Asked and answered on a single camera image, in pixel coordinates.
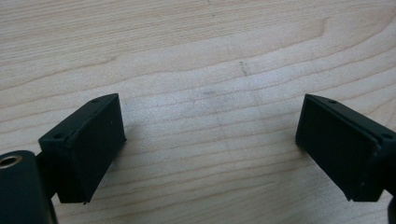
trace hole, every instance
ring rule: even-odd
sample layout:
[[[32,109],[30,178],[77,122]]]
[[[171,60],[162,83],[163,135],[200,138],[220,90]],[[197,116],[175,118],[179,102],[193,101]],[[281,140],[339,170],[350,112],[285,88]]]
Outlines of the hole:
[[[392,139],[393,136],[388,134],[388,133],[381,133],[381,136],[383,136],[384,138],[388,138],[388,139]]]
[[[64,137],[64,133],[57,133],[57,134],[53,135],[53,138],[55,138],[55,139],[60,139],[63,137]]]
[[[21,156],[9,156],[0,160],[0,169],[6,169],[22,160]]]

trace wooden table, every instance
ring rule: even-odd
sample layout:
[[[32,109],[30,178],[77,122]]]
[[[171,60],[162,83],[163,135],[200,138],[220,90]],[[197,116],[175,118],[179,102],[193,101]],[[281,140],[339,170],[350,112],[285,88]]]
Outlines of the wooden table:
[[[306,93],[396,130],[394,0],[0,2],[0,153],[118,92],[128,142],[60,223],[387,223],[294,144]]]

